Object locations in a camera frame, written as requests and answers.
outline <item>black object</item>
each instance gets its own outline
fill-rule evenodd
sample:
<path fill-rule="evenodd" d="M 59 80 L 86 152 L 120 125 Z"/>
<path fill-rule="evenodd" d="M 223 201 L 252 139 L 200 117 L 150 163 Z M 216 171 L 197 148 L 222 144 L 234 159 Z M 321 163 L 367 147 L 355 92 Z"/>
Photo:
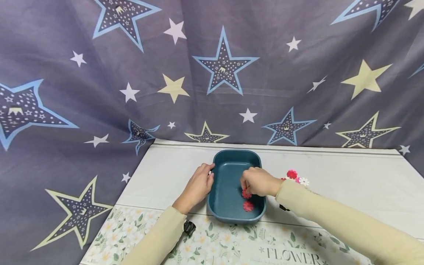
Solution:
<path fill-rule="evenodd" d="M 287 209 L 286 207 L 282 206 L 281 204 L 280 204 L 280 209 L 282 209 L 282 210 L 284 210 L 284 211 L 288 211 L 288 212 L 290 212 L 290 210 L 289 210 L 289 209 Z"/>
<path fill-rule="evenodd" d="M 195 230 L 196 230 L 196 225 L 193 224 L 192 222 L 186 221 L 184 223 L 184 233 L 186 233 L 188 237 L 191 237 L 191 235 L 193 234 Z"/>

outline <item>star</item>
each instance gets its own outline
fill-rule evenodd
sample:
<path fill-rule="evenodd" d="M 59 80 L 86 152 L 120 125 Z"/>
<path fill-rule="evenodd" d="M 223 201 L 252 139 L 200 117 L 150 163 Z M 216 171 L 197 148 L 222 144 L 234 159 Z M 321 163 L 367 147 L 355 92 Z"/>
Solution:
<path fill-rule="evenodd" d="M 43 79 L 40 79 L 15 88 L 9 88 L 0 83 L 0 109 L 5 110 L 0 115 L 0 143 L 5 151 L 18 133 L 31 126 L 78 128 L 72 122 L 44 107 L 38 92 L 42 82 Z M 21 101 L 27 104 L 18 105 L 17 103 Z M 43 114 L 44 119 L 40 119 L 35 114 Z"/>
<path fill-rule="evenodd" d="M 99 137 L 96 137 L 96 136 L 94 136 L 94 139 L 93 140 L 91 140 L 91 141 L 87 141 L 87 142 L 84 142 L 85 144 L 93 144 L 94 145 L 94 148 L 96 148 L 96 146 L 98 145 L 98 144 L 100 144 L 100 143 L 106 143 L 106 142 L 108 142 L 107 141 L 107 137 L 109 136 L 109 134 L 106 134 L 104 137 L 102 137 L 102 138 L 99 138 Z"/>
<path fill-rule="evenodd" d="M 171 129 L 174 128 L 175 127 L 175 122 L 173 122 L 173 123 L 172 122 L 169 122 L 168 127 L 171 128 Z"/>
<path fill-rule="evenodd" d="M 296 132 L 315 121 L 316 120 L 295 121 L 294 108 L 292 107 L 281 122 L 268 124 L 262 128 L 267 128 L 274 132 L 268 141 L 268 145 L 281 139 L 285 139 L 291 144 L 297 146 Z"/>
<path fill-rule="evenodd" d="M 410 145 L 408 145 L 408 146 L 401 145 L 400 146 L 401 149 L 399 150 L 399 152 L 402 152 L 402 155 L 405 156 L 405 154 L 411 152 L 411 151 L 409 151 L 409 147 L 410 147 Z"/>
<path fill-rule="evenodd" d="M 94 1 L 99 4 L 102 10 L 94 30 L 93 39 L 116 28 L 120 28 L 144 52 L 136 21 L 142 17 L 159 12 L 161 9 L 139 0 L 120 0 L 119 2 Z"/>
<path fill-rule="evenodd" d="M 361 67 L 357 76 L 351 77 L 342 81 L 342 84 L 354 85 L 355 89 L 353 91 L 352 99 L 354 99 L 359 93 L 364 89 L 368 89 L 374 92 L 381 92 L 379 85 L 377 84 L 377 77 L 387 70 L 390 65 L 386 65 L 376 70 L 372 70 L 365 60 L 362 60 Z"/>
<path fill-rule="evenodd" d="M 136 142 L 137 145 L 135 147 L 135 153 L 138 155 L 138 150 L 142 145 L 146 143 L 146 141 L 155 139 L 155 137 L 151 135 L 150 132 L 157 131 L 159 127 L 160 125 L 156 126 L 153 129 L 145 129 L 143 127 L 138 126 L 131 119 L 128 119 L 128 129 L 130 131 L 130 137 L 122 143 L 127 144 Z"/>
<path fill-rule="evenodd" d="M 324 83 L 326 80 L 325 80 L 325 78 L 326 78 L 327 76 L 324 76 L 324 78 L 323 79 L 321 79 L 321 81 L 319 81 L 319 82 L 312 82 L 312 88 L 308 91 L 308 92 L 306 92 L 306 94 L 307 93 L 309 93 L 309 92 L 311 92 L 311 91 L 315 91 L 315 89 L 317 89 L 317 87 L 319 86 L 319 85 L 321 85 L 322 83 Z"/>
<path fill-rule="evenodd" d="M 424 1 L 423 0 L 412 0 L 405 4 L 406 7 L 412 8 L 411 15 L 409 15 L 409 19 L 411 20 L 419 11 L 424 9 Z"/>
<path fill-rule="evenodd" d="M 177 101 L 178 95 L 182 96 L 190 96 L 185 92 L 185 90 L 182 88 L 184 77 L 181 77 L 180 79 L 176 81 L 172 81 L 169 77 L 162 74 L 163 78 L 165 79 L 166 86 L 158 91 L 158 93 L 166 93 L 171 95 L 172 101 L 175 104 L 175 101 Z"/>
<path fill-rule="evenodd" d="M 170 28 L 167 29 L 164 33 L 171 35 L 174 39 L 174 44 L 177 44 L 178 38 L 187 39 L 184 33 L 182 32 L 184 21 L 181 21 L 178 24 L 175 24 L 172 19 L 169 19 Z"/>
<path fill-rule="evenodd" d="M 135 98 L 135 94 L 137 94 L 140 90 L 132 89 L 130 83 L 127 84 L 127 89 L 123 89 L 120 91 L 122 92 L 122 94 L 125 95 L 125 103 L 127 103 L 128 100 L 130 99 L 137 102 L 137 99 Z"/>
<path fill-rule="evenodd" d="M 329 129 L 328 127 L 329 127 L 330 125 L 331 125 L 331 123 L 330 123 L 330 122 L 327 122 L 326 124 L 324 124 L 324 128 L 325 128 L 325 129 Z"/>
<path fill-rule="evenodd" d="M 399 2 L 399 0 L 354 0 L 331 25 L 376 11 L 377 17 L 372 29 L 374 31 Z"/>
<path fill-rule="evenodd" d="M 121 180 L 121 182 L 123 182 L 123 181 L 125 181 L 125 183 L 127 183 L 128 184 L 128 180 L 130 180 L 130 173 L 128 172 L 128 173 L 126 173 L 126 174 L 122 174 L 122 180 Z"/>
<path fill-rule="evenodd" d="M 74 53 L 74 57 L 71 58 L 71 61 L 75 61 L 78 64 L 78 67 L 81 67 L 81 64 L 86 64 L 87 62 L 82 59 L 83 54 L 77 54 L 76 52 L 72 51 Z"/>
<path fill-rule="evenodd" d="M 215 57 L 199 57 L 193 58 L 200 63 L 205 69 L 211 73 L 211 78 L 208 85 L 207 95 L 212 93 L 222 84 L 227 84 L 240 95 L 243 95 L 243 89 L 237 73 L 250 65 L 259 57 L 233 57 L 229 49 L 227 35 L 224 27 L 222 27 L 221 36 L 219 39 L 218 49 Z"/>
<path fill-rule="evenodd" d="M 255 123 L 253 121 L 253 117 L 255 117 L 257 113 L 251 113 L 249 108 L 247 108 L 246 113 L 239 113 L 239 114 L 243 116 L 243 123 L 245 123 L 246 121 L 251 121 Z"/>
<path fill-rule="evenodd" d="M 50 244 L 71 232 L 75 232 L 80 248 L 83 248 L 88 240 L 91 220 L 113 208 L 113 206 L 99 204 L 94 201 L 96 179 L 97 176 L 90 181 L 79 197 L 46 190 L 53 200 L 67 213 L 67 217 L 32 250 Z"/>
<path fill-rule="evenodd" d="M 289 48 L 289 52 L 293 49 L 298 50 L 297 48 L 297 44 L 299 44 L 300 40 L 296 40 L 296 38 L 293 36 L 293 40 L 289 43 L 286 43 L 290 48 Z"/>
<path fill-rule="evenodd" d="M 337 132 L 336 134 L 348 140 L 342 147 L 372 148 L 374 139 L 400 128 L 375 129 L 377 118 L 378 112 L 358 130 Z"/>
<path fill-rule="evenodd" d="M 422 70 L 424 70 L 424 64 L 423 65 L 421 65 L 420 67 L 418 67 L 418 69 L 413 73 L 413 74 L 411 74 L 411 76 L 409 77 L 409 78 L 411 78 L 413 75 L 416 75 L 416 74 L 418 74 L 418 72 L 420 72 L 420 71 L 422 71 Z"/>
<path fill-rule="evenodd" d="M 189 138 L 198 142 L 214 142 L 214 143 L 217 143 L 218 141 L 221 141 L 229 136 L 225 134 L 213 134 L 211 130 L 209 129 L 209 126 L 206 123 L 206 121 L 203 124 L 203 129 L 201 134 L 199 135 L 189 134 L 189 133 L 184 133 L 184 134 L 187 135 Z"/>

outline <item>gray fabric backdrop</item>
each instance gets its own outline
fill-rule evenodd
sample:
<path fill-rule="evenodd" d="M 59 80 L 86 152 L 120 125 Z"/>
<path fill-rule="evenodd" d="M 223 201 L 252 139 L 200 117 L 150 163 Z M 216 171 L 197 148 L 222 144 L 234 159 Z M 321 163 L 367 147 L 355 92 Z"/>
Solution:
<path fill-rule="evenodd" d="M 4 1 L 2 264 L 78 264 L 154 137 L 424 172 L 423 2 Z"/>

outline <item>rectangular tray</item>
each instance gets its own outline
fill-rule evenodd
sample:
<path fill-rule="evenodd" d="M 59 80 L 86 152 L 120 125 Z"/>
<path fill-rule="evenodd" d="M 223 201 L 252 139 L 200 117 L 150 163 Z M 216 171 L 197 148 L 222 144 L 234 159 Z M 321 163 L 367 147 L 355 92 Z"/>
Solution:
<path fill-rule="evenodd" d="M 249 150 L 222 150 L 214 157 L 214 184 L 207 198 L 209 211 L 223 223 L 249 224 L 258 221 L 265 213 L 266 198 L 252 195 L 254 208 L 243 209 L 246 201 L 241 196 L 240 178 L 249 167 L 262 167 L 259 156 Z"/>

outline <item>beige sleeve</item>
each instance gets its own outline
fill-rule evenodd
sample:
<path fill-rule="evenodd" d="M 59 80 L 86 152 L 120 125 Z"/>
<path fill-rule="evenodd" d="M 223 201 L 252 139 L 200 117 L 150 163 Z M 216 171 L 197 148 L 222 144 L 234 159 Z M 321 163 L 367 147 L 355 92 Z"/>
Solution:
<path fill-rule="evenodd" d="M 424 244 L 353 208 L 317 195 L 294 181 L 284 181 L 278 203 L 368 257 L 375 265 L 423 265 Z"/>
<path fill-rule="evenodd" d="M 160 265 L 184 231 L 187 216 L 168 207 L 121 265 Z"/>

